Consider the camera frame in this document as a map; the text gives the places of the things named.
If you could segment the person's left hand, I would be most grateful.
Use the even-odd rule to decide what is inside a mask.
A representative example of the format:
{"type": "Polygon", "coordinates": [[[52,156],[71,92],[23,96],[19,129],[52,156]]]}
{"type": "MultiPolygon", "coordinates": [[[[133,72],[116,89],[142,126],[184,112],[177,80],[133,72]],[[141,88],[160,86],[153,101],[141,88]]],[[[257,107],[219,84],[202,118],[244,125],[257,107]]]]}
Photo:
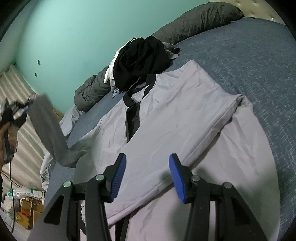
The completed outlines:
{"type": "Polygon", "coordinates": [[[1,127],[1,166],[9,163],[16,152],[18,128],[7,122],[1,127]]]}

